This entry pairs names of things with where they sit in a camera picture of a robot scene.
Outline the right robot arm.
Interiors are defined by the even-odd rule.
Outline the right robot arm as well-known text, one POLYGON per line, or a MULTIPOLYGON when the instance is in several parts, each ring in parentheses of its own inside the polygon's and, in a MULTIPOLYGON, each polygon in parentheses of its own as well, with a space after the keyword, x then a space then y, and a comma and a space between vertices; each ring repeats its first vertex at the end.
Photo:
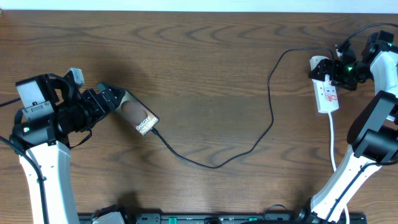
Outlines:
POLYGON ((336 46, 337 58, 310 59, 312 79, 320 113, 337 110, 336 89, 355 91, 358 84, 374 82, 375 96, 352 123, 348 148, 341 164, 324 188, 301 209, 302 223, 338 223, 347 203, 364 181, 383 166, 397 163, 397 130, 385 121, 397 122, 397 46, 393 34, 372 33, 357 60, 346 39, 336 46))

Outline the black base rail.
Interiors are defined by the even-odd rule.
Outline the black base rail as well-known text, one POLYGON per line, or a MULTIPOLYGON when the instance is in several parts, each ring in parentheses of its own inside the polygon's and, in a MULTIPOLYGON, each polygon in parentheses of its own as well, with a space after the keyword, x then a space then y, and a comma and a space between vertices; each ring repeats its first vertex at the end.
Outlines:
POLYGON ((280 204, 272 205, 262 213, 164 213, 161 210, 128 210, 112 205, 95 213, 78 214, 80 223, 132 223, 132 224, 234 224, 234 223, 325 223, 305 209, 299 214, 280 204))

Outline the white power strip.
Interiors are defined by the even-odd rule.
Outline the white power strip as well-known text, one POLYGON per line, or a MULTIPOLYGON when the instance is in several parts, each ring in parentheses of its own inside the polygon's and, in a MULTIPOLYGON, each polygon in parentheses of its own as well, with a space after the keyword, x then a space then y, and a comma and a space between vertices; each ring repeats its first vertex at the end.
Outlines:
POLYGON ((336 88, 331 84, 330 76, 325 75, 324 81, 313 79, 312 82, 318 112, 327 114, 338 110, 339 104, 336 88))

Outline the white USB charger adapter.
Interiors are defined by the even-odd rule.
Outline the white USB charger adapter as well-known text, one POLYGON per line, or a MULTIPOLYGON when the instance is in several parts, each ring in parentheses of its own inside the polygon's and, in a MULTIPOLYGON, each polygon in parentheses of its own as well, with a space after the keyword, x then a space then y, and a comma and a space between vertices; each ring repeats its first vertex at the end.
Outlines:
POLYGON ((328 57, 317 55, 310 59, 311 72, 310 77, 314 78, 316 76, 328 74, 328 68, 331 60, 328 57))

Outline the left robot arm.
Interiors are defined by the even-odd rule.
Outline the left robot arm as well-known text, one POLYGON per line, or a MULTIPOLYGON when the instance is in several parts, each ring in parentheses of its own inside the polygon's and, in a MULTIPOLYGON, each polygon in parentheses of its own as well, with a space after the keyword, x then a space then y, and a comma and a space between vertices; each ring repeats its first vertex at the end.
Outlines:
POLYGON ((70 177, 72 132, 91 133, 114 111, 125 90, 101 82, 80 91, 72 72, 49 73, 16 83, 24 105, 15 116, 9 145, 27 177, 34 223, 79 223, 70 177))

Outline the bronze Galaxy smartphone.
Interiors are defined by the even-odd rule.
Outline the bronze Galaxy smartphone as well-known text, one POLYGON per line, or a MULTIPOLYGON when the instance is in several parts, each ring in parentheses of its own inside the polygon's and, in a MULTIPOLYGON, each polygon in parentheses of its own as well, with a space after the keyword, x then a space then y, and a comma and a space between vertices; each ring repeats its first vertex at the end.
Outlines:
POLYGON ((159 117, 127 90, 116 112, 141 136, 145 136, 159 122, 159 117))

